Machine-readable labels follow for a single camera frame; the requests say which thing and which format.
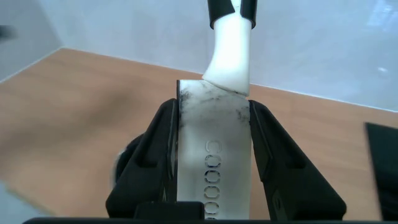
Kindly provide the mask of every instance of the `black stain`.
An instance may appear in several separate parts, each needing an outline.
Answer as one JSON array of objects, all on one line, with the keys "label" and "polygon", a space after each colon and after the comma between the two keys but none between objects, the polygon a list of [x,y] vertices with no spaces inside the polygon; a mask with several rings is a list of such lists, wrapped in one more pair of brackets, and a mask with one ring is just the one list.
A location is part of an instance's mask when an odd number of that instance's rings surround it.
[{"label": "black stain", "polygon": [[242,113],[244,110],[248,110],[248,106],[243,106],[240,110],[236,109],[236,114],[238,115],[238,120],[242,123],[249,123],[250,117]]}]

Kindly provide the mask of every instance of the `black object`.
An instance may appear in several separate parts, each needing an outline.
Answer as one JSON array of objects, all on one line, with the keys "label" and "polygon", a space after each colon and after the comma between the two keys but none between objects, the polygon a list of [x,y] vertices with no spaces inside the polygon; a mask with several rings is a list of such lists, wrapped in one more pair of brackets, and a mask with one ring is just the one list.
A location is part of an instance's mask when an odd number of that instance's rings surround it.
[{"label": "black object", "polygon": [[177,100],[171,99],[160,106],[139,140],[130,144],[136,148],[130,147],[131,158],[123,172],[116,174],[118,181],[106,201],[109,217],[133,218],[136,207],[143,202],[176,201],[177,189],[170,188],[176,178],[167,158],[175,148],[177,123]]},{"label": "black object", "polygon": [[0,25],[0,42],[16,37],[15,29],[11,26]]},{"label": "black object", "polygon": [[267,107],[253,100],[250,127],[271,220],[341,220],[344,201]]},{"label": "black object", "polygon": [[[231,0],[207,0],[207,4],[212,29],[217,19],[235,12]],[[256,26],[256,12],[257,0],[241,0],[241,15],[251,21],[252,29]]]},{"label": "black object", "polygon": [[398,221],[398,129],[366,123],[383,220]]}]

